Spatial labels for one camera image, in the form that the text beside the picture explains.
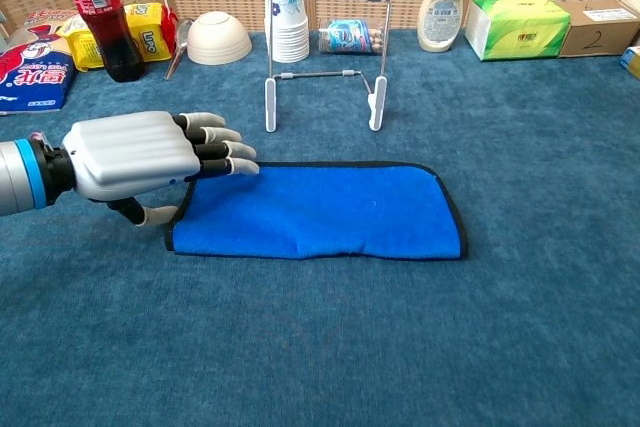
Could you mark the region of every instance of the stack of paper cups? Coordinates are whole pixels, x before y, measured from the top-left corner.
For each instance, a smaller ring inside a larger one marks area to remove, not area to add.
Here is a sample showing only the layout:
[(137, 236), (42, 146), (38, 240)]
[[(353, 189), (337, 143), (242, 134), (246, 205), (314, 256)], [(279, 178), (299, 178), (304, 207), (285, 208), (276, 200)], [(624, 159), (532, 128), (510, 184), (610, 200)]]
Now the stack of paper cups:
[(303, 0), (273, 0), (273, 3), (265, 0), (264, 13), (269, 50), (270, 19), (273, 19), (273, 60), (298, 62), (305, 59), (309, 55), (309, 19)]

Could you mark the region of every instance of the robotic hand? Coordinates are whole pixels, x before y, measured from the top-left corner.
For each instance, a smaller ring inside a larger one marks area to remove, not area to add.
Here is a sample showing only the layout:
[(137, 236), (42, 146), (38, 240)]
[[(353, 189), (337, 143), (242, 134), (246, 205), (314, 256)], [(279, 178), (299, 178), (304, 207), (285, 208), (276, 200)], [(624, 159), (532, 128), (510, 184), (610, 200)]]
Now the robotic hand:
[(142, 207), (139, 195), (176, 182), (257, 174), (256, 152), (225, 120), (200, 112), (140, 112), (74, 124), (60, 148), (42, 134), (0, 142), (0, 215), (53, 205), (75, 189), (135, 225), (167, 223), (177, 207)]

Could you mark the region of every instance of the robotic finger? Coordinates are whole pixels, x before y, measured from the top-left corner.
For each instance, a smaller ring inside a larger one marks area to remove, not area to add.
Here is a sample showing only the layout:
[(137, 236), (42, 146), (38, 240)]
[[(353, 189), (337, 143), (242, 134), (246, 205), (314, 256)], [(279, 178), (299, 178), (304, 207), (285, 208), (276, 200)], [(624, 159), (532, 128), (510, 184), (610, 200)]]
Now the robotic finger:
[(200, 172), (187, 177), (185, 182), (198, 179), (211, 179), (223, 175), (245, 174), (256, 175), (260, 173), (260, 166), (248, 159), (236, 159), (227, 157), (226, 159), (202, 160), (200, 162)]
[(124, 216), (129, 222), (138, 227), (147, 225), (162, 225), (170, 222), (178, 211), (174, 205), (149, 208), (143, 207), (133, 197), (107, 202), (107, 207)]
[(224, 117), (210, 112), (180, 114), (174, 116), (173, 121), (185, 131), (199, 129), (200, 127), (225, 127), (227, 125)]
[(240, 142), (242, 140), (242, 136), (238, 132), (224, 127), (200, 127), (186, 130), (184, 135), (192, 144), (211, 144), (223, 140)]
[(228, 140), (212, 144), (197, 144), (194, 146), (193, 151), (200, 160), (216, 160), (227, 157), (253, 160), (257, 155), (252, 147)]

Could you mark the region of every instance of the tissue box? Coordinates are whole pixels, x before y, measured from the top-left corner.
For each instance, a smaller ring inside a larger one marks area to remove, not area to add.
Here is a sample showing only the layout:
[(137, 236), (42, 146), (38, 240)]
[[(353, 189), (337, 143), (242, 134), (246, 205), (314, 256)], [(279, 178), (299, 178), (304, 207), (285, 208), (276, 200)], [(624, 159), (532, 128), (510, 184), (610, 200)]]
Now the tissue box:
[(640, 47), (629, 47), (620, 59), (620, 65), (640, 79)]
[(480, 60), (557, 57), (570, 20), (551, 0), (473, 0), (465, 37)]
[(621, 55), (633, 43), (640, 19), (615, 0), (561, 2), (571, 27), (560, 57)]

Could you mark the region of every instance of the white bottle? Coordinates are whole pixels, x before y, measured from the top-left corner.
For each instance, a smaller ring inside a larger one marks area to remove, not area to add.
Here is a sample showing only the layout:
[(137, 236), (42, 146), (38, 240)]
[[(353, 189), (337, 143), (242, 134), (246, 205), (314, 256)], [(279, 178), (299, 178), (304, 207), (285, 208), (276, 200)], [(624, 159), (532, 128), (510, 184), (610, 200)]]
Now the white bottle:
[(418, 42), (427, 52), (449, 50), (462, 23), (462, 0), (423, 0), (418, 14)]

